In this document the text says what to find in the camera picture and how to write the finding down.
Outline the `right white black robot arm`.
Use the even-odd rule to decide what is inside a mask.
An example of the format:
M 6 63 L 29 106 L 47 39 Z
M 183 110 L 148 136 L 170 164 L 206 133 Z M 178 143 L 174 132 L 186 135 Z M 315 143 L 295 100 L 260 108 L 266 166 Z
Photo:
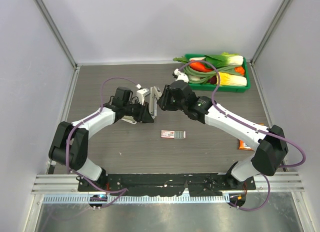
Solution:
M 258 174 L 273 176 L 289 151 L 281 140 L 281 127 L 268 128 L 237 116 L 207 96 L 196 96 L 182 80 L 166 85 L 157 104 L 163 111 L 179 110 L 192 120 L 217 127 L 254 150 L 253 155 L 234 163 L 227 171 L 225 182 L 230 189 L 238 189 L 246 179 Z

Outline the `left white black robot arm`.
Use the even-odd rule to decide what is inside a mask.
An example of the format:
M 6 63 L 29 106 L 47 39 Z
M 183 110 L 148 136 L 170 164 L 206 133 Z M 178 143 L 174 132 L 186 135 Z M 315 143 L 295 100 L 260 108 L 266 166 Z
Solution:
M 106 189 L 105 169 L 88 158 L 89 139 L 119 120 L 131 124 L 154 122 L 153 92 L 152 88 L 142 88 L 133 96 L 130 89 L 118 87 L 110 101 L 96 112 L 72 123 L 59 123 L 48 157 L 88 179 L 93 190 L 100 192 Z

